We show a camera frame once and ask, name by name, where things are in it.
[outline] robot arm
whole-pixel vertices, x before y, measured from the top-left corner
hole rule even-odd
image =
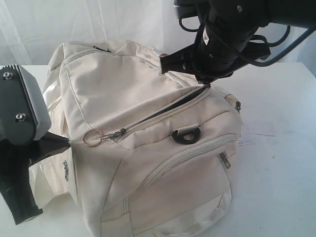
[[[182,25],[183,18],[198,16],[200,27],[195,43],[172,55],[161,58],[162,72],[177,71],[196,76],[201,83],[229,77],[247,64],[269,66],[299,45],[316,30],[314,0],[176,0],[175,8]],[[288,49],[275,59],[260,63],[271,54],[263,36],[255,36],[259,27],[269,23],[309,28]]]

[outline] bag pocket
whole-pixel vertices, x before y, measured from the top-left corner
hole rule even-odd
[[[129,197],[134,234],[160,226],[227,192],[230,182],[219,154],[236,140],[235,134],[223,135],[161,163]]]

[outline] black plastic loop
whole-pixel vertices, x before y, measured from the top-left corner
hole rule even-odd
[[[171,136],[177,143],[184,144],[184,145],[194,144],[198,142],[198,140],[201,137],[201,130],[199,127],[182,134],[178,134],[178,133],[179,133],[178,130],[175,130],[173,131]],[[192,135],[193,139],[191,140],[185,139],[185,136],[188,136],[188,135]]]

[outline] white backpack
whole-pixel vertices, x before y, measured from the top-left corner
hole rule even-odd
[[[191,237],[232,201],[239,102],[193,76],[162,75],[160,54],[73,42],[49,63],[50,131],[72,147],[33,166],[31,187],[39,206],[70,193],[94,237]]]

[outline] wire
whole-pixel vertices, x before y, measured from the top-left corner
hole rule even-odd
[[[226,43],[225,41],[223,41],[223,39],[221,39],[220,36],[218,36],[218,34],[213,30],[213,26],[209,21],[206,21],[206,24],[208,27],[210,27],[214,33],[214,35],[216,36],[216,38],[218,38],[218,40],[225,45],[226,47],[230,48],[240,59],[242,59],[243,61],[247,62],[248,64],[257,66],[257,67],[268,67],[274,63],[276,63],[277,61],[279,61],[280,59],[282,59],[283,57],[285,57],[287,54],[289,54],[293,49],[295,49],[300,43],[302,43],[304,40],[306,40],[315,30],[316,30],[316,24],[311,26],[308,30],[306,30],[301,36],[299,36],[288,48],[286,48],[284,51],[282,51],[280,54],[278,54],[276,57],[274,57],[273,59],[266,61],[266,62],[258,62],[258,61],[254,61],[251,60],[247,57],[245,57],[242,53],[240,53],[238,50],[236,50],[234,47],[232,47],[231,45],[229,45],[228,43]]]
[[[291,32],[291,26],[287,26],[286,32],[283,35],[283,37],[275,43],[269,43],[264,36],[259,36],[259,35],[254,35],[251,40],[261,40],[264,43],[266,43],[267,46],[269,46],[270,48],[273,48],[282,44],[288,38],[288,36],[290,35],[290,32]]]
[[[182,23],[182,18],[179,19],[179,25],[181,26],[181,28],[187,32],[198,32],[198,29],[188,29],[186,28],[183,23]]]

